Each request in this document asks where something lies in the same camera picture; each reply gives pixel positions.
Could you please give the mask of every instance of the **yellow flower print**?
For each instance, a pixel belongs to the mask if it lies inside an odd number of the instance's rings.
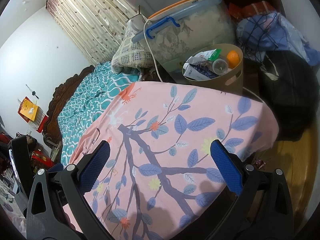
[[[100,193],[103,190],[103,184],[99,184],[99,186],[97,187],[97,191],[98,193]]]
[[[149,182],[149,187],[151,190],[157,191],[160,187],[160,180],[159,179],[152,179]]]
[[[210,137],[203,140],[203,144],[201,144],[201,151],[204,152],[204,154],[210,154],[210,146],[211,143],[218,139],[217,137]]]

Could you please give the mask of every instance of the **wooden headboard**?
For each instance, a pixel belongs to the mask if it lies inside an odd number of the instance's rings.
[[[64,84],[61,84],[55,89],[53,99],[49,104],[49,110],[47,112],[48,120],[44,123],[43,137],[44,143],[52,148],[52,145],[47,140],[58,144],[62,140],[62,135],[58,125],[58,115],[62,111],[67,101],[75,93],[77,87],[82,80],[90,73],[94,71],[94,66],[86,67],[80,75],[75,74],[73,77],[67,79]]]

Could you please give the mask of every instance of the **yellow envelope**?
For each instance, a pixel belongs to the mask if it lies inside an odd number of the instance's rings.
[[[20,110],[20,113],[23,114],[25,117],[29,118],[30,120],[34,121],[36,119],[37,110],[37,105],[24,99],[22,102],[22,108]]]

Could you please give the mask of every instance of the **checkered pillowcase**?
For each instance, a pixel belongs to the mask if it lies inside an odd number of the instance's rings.
[[[123,67],[152,68],[155,65],[149,51],[145,50],[139,42],[132,43],[133,36],[133,32],[127,28],[124,40],[111,61],[114,73],[120,73]]]

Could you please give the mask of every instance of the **teal bedsheet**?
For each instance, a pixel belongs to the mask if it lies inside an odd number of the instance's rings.
[[[138,81],[140,72],[114,74],[110,62],[98,65],[87,75],[58,116],[62,134],[61,163],[66,166],[84,131],[103,113],[112,99],[129,84]]]

